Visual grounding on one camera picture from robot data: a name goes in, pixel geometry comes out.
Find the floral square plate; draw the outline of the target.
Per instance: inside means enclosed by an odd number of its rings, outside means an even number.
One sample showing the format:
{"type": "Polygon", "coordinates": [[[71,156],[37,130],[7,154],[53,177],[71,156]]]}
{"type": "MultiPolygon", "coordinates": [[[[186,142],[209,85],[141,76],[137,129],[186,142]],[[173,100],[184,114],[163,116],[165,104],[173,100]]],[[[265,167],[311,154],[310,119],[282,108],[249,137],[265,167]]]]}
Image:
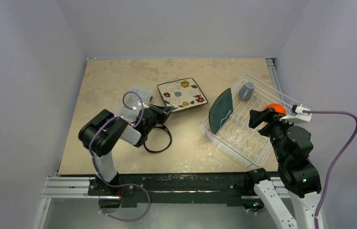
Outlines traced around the floral square plate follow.
{"type": "Polygon", "coordinates": [[[184,78],[157,85],[165,106],[172,106],[173,113],[208,104],[208,99],[193,78],[184,78]]]}

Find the orange bowl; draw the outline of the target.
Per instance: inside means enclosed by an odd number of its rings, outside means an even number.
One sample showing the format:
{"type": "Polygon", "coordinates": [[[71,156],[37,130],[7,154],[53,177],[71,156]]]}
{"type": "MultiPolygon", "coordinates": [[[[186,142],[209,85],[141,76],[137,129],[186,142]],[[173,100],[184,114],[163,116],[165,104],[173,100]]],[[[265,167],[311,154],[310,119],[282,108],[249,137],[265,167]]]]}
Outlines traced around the orange bowl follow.
{"type": "Polygon", "coordinates": [[[276,103],[269,104],[264,108],[264,110],[267,110],[269,108],[274,109],[275,112],[280,113],[282,115],[287,115],[287,110],[281,104],[276,104],[276,103]]]}

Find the grey mug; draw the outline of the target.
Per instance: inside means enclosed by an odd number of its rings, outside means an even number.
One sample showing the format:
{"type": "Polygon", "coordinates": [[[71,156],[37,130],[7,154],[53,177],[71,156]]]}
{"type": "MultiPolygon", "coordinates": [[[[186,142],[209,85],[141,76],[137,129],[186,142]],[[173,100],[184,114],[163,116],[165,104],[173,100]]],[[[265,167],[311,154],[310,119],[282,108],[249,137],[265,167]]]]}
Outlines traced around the grey mug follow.
{"type": "Polygon", "coordinates": [[[253,96],[255,85],[252,82],[245,83],[239,90],[238,96],[242,101],[250,100],[253,96]]]}

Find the teal square plate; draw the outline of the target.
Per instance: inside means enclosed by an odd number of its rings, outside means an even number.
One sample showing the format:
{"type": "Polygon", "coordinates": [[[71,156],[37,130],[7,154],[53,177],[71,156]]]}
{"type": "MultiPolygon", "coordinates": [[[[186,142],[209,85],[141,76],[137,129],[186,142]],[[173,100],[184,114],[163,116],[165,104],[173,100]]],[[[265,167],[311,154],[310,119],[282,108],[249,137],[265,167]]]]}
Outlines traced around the teal square plate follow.
{"type": "Polygon", "coordinates": [[[211,131],[214,134],[217,134],[232,113],[232,93],[231,88],[228,88],[217,97],[209,111],[209,125],[211,131]]]}

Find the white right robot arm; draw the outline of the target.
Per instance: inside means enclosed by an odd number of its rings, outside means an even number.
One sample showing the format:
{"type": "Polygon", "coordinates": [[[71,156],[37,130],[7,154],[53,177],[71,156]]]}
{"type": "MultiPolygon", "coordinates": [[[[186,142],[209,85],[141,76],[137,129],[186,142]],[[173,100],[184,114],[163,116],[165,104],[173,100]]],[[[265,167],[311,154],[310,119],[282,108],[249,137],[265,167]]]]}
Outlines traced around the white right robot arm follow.
{"type": "Polygon", "coordinates": [[[252,176],[244,181],[244,188],[261,198],[278,228],[322,229],[319,203],[323,190],[320,175],[309,160],[314,146],[311,134],[299,126],[299,123],[309,122],[312,116],[304,114],[306,109],[297,105],[293,107],[293,115],[287,115],[281,109],[278,105],[267,106],[262,111],[251,110],[249,128],[255,129],[266,123],[257,132],[270,140],[279,177],[292,200],[295,217],[274,195],[274,185],[269,178],[252,176]]]}

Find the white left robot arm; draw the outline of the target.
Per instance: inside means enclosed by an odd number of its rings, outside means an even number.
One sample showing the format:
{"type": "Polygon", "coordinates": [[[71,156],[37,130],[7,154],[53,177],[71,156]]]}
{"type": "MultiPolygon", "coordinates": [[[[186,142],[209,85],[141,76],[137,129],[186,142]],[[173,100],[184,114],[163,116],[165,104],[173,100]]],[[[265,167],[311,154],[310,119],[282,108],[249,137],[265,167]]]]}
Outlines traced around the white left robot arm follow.
{"type": "Polygon", "coordinates": [[[135,147],[145,147],[149,133],[158,128],[168,133],[170,146],[172,136],[164,123],[173,110],[173,106],[150,104],[140,110],[134,123],[129,123],[104,109],[81,128],[78,139],[89,151],[96,175],[102,180],[100,189],[106,195],[113,195],[118,191],[118,181],[115,180],[118,172],[112,157],[112,150],[118,140],[135,147]]]}

